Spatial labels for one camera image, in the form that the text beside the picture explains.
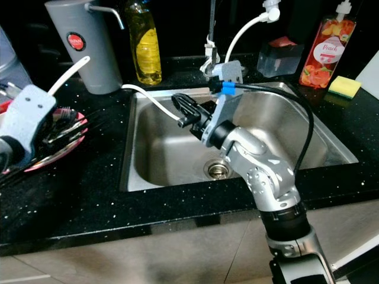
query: white cutting board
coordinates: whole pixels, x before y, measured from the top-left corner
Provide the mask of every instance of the white cutting board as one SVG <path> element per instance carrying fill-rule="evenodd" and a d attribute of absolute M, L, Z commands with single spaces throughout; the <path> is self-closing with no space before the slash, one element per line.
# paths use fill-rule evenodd
<path fill-rule="evenodd" d="M 358 75 L 356 81 L 362 83 L 362 88 L 379 99 L 379 51 Z"/>

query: stainless steel sink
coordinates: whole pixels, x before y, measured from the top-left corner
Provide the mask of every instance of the stainless steel sink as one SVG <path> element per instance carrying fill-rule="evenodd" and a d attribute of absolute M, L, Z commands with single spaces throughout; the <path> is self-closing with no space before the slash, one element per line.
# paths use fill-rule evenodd
<path fill-rule="evenodd" d="M 284 83 L 262 85 L 290 89 Z M 174 114 L 181 114 L 171 103 L 171 95 L 185 93 L 197 102 L 215 99 L 207 88 L 150 92 Z M 181 129 L 147 98 L 133 98 L 126 158 L 124 186 L 121 190 L 140 191 L 161 186 L 181 185 L 213 179 L 235 178 L 216 148 L 206 148 L 190 132 Z M 355 163 L 356 157 L 317 117 L 313 137 L 302 169 Z M 274 93 L 246 91 L 233 122 L 247 128 L 264 141 L 271 151 L 292 166 L 306 139 L 308 120 L 296 103 Z"/>

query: sink drain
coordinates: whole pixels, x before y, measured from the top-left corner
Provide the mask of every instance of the sink drain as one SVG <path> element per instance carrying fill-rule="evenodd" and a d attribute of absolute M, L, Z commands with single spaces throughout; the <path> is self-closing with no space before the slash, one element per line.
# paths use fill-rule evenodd
<path fill-rule="evenodd" d="M 211 180 L 220 180 L 229 178 L 232 175 L 233 170 L 225 160 L 215 158 L 205 163 L 204 173 L 206 177 Z"/>

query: black countertop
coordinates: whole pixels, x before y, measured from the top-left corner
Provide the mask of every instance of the black countertop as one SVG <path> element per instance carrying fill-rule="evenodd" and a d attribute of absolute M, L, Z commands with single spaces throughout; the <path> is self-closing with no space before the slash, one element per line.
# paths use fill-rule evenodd
<path fill-rule="evenodd" d="M 246 56 L 242 63 L 255 66 L 254 60 Z M 166 72 L 165 80 L 149 89 L 202 85 L 201 62 L 164 62 L 166 70 L 175 71 Z M 296 78 L 286 77 L 292 82 Z M 244 78 L 246 83 L 270 80 L 253 68 Z M 298 88 L 359 160 L 299 171 L 296 185 L 308 209 L 379 198 L 379 101 L 362 89 L 351 101 L 335 101 L 326 99 L 325 90 Z M 234 212 L 238 218 L 256 208 L 241 178 L 120 192 L 131 92 L 91 95 L 79 78 L 73 78 L 58 91 L 57 99 L 60 106 L 84 114 L 100 109 L 106 127 L 84 139 L 70 155 L 0 189 L 0 256 L 147 235 L 152 226 L 167 222 L 195 219 L 199 226 L 215 224 L 221 214 Z"/>

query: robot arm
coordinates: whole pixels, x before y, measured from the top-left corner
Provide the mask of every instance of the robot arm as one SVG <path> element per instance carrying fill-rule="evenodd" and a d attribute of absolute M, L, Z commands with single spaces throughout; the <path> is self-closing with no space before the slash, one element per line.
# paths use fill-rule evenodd
<path fill-rule="evenodd" d="M 216 65 L 214 70 L 221 72 L 219 78 L 239 82 L 240 74 L 233 74 L 237 64 Z M 291 166 L 273 155 L 260 139 L 231 122 L 241 94 L 221 94 L 217 106 L 211 101 L 199 105 L 189 96 L 176 94 L 172 101 L 185 115 L 178 125 L 191 124 L 190 132 L 207 147 L 218 148 L 244 178 L 261 213 L 274 256 L 270 262 L 274 284 L 335 284 L 316 232 L 307 220 Z"/>

